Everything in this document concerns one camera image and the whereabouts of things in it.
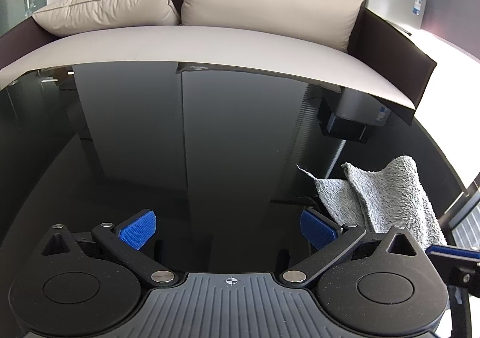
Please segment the grey terry towel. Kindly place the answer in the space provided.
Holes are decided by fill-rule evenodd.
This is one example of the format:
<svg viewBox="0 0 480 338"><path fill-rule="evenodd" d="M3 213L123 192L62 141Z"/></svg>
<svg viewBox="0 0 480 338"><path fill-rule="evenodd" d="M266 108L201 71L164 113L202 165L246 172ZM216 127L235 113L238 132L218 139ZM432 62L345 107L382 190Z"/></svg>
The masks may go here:
<svg viewBox="0 0 480 338"><path fill-rule="evenodd" d="M319 179L301 169L315 183L321 203L338 225L359 224L377 233L402 226L422 249L447 244L413 158L397 157L380 171L365 171L347 162L342 168L345 180Z"/></svg>

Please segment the dark brown sofa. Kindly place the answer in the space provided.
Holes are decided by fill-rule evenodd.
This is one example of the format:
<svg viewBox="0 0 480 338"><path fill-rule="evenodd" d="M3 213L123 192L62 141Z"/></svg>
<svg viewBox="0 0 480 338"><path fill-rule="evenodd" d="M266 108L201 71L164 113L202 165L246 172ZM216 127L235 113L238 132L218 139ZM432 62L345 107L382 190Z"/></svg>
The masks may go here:
<svg viewBox="0 0 480 338"><path fill-rule="evenodd" d="M406 35L360 8L346 51L265 32L182 23L183 0L172 0L176 26L119 27L58 37L25 19L1 37L1 85L57 66L101 62L185 62L271 72L339 92L376 97L412 122L435 61Z"/></svg>

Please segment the small beige side cushion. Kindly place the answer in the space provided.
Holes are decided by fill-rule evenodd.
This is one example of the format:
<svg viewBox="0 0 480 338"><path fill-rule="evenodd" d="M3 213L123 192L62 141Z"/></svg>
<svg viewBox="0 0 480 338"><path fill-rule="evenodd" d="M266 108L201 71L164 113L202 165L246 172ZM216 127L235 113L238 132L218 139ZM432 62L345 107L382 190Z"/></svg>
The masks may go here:
<svg viewBox="0 0 480 338"><path fill-rule="evenodd" d="M181 22L172 0L60 0L32 17L58 37L119 27L176 26Z"/></svg>

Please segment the large beige back cushion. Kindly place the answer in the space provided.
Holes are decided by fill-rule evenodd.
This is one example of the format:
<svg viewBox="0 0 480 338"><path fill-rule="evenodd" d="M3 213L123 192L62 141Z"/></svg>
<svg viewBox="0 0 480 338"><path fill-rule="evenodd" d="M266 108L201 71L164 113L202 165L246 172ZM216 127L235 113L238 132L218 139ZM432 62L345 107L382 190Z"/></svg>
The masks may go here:
<svg viewBox="0 0 480 338"><path fill-rule="evenodd" d="M283 35L346 51L365 0L183 0L185 25Z"/></svg>

